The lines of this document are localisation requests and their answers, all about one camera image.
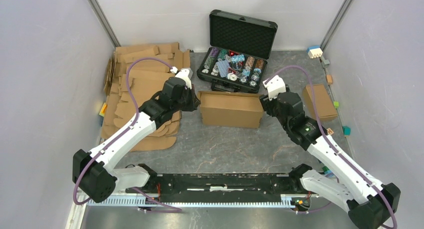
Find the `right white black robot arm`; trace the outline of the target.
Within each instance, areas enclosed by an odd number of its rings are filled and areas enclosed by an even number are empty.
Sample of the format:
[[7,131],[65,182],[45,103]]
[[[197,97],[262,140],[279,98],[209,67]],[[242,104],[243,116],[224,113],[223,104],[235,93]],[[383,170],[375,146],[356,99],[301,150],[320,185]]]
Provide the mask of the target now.
[[317,193],[343,209],[359,229],[398,227],[395,213],[401,190],[393,182],[384,184],[366,172],[334,141],[331,135],[315,120],[305,114],[300,96],[282,92],[275,98],[259,97],[263,110],[277,118],[288,137],[296,145],[324,163],[338,178],[329,179],[307,165],[300,165],[289,178],[289,188],[295,193],[304,190]]

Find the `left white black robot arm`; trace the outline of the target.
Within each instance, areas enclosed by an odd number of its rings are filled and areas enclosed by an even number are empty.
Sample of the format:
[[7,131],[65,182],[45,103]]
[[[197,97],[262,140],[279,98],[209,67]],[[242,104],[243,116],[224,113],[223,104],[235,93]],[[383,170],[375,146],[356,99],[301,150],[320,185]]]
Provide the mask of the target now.
[[[200,105],[194,86],[187,75],[170,77],[161,91],[141,106],[136,106],[133,117],[102,144],[86,152],[78,150],[72,159],[73,201],[76,205],[103,202],[113,192],[128,188],[153,192],[157,179],[141,166],[117,169],[117,163],[141,140],[170,121],[178,111],[192,112]],[[88,199],[78,201],[78,190]]]

